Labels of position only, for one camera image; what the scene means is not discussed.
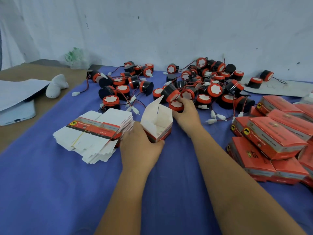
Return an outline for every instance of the hand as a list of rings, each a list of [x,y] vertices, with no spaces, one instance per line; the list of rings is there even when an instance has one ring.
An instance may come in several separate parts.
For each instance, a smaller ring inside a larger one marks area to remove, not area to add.
[[[126,132],[120,145],[123,171],[148,177],[159,159],[165,142],[151,143],[139,122]]]
[[[184,104],[184,111],[182,113],[178,113],[177,111],[173,110],[173,117],[176,119],[181,128],[186,132],[186,134],[191,138],[193,132],[197,131],[199,128],[202,128],[199,114],[192,100],[188,100],[182,97],[179,97],[177,100]]]

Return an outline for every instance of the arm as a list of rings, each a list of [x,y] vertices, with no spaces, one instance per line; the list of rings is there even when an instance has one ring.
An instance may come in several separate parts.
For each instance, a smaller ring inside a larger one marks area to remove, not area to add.
[[[95,235],[140,234],[143,189],[163,146],[163,140],[151,143],[139,122],[124,134],[120,146],[123,170]]]
[[[298,234],[305,232],[202,127],[191,100],[179,99],[184,112],[173,111],[191,138],[213,210],[223,234]]]

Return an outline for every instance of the right hand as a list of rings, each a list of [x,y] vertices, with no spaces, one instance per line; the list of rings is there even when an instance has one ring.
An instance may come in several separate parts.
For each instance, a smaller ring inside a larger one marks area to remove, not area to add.
[[[181,128],[191,138],[193,132],[202,128],[199,114],[192,100],[179,97],[177,101],[184,104],[184,111],[178,113],[173,110],[173,117],[176,119]]]

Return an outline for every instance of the stack of red boxes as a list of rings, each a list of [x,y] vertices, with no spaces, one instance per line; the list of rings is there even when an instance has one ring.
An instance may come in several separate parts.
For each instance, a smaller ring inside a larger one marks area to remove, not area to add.
[[[231,130],[238,137],[232,138],[227,152],[256,181],[301,181],[313,188],[313,123],[308,108],[313,120],[313,106],[298,109],[279,96],[262,97],[250,117],[234,120]]]

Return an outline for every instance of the cardboard box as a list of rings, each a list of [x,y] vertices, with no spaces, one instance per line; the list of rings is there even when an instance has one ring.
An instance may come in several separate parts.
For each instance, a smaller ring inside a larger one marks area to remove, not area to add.
[[[271,162],[245,137],[233,137],[228,154],[256,181],[267,181],[276,173]]]
[[[302,180],[304,184],[313,188],[313,145],[308,144],[299,153],[298,162],[309,173],[309,175]]]
[[[243,129],[247,126],[247,123],[249,121],[249,116],[242,116],[242,117],[236,117],[233,124],[230,127],[230,130],[237,136],[242,136]]]
[[[307,145],[269,117],[250,118],[243,133],[270,159],[294,157]]]
[[[303,114],[300,116],[300,118],[313,123],[313,105],[296,104],[295,106],[299,110],[303,111]]]
[[[309,175],[295,157],[272,160],[271,163],[276,170],[275,175],[271,177],[271,182],[294,185]]]
[[[160,104],[162,98],[157,98],[146,107],[140,121],[151,142],[164,140],[172,131],[172,110]]]
[[[262,114],[267,115],[273,109],[281,110],[295,116],[303,115],[303,111],[278,95],[264,95],[256,106]]]
[[[311,122],[307,122],[276,109],[268,113],[267,117],[275,120],[281,126],[306,142],[313,136],[313,123]]]
[[[260,111],[258,111],[255,106],[252,106],[250,109],[250,113],[249,113],[250,117],[262,117],[265,116],[264,114],[262,114]]]

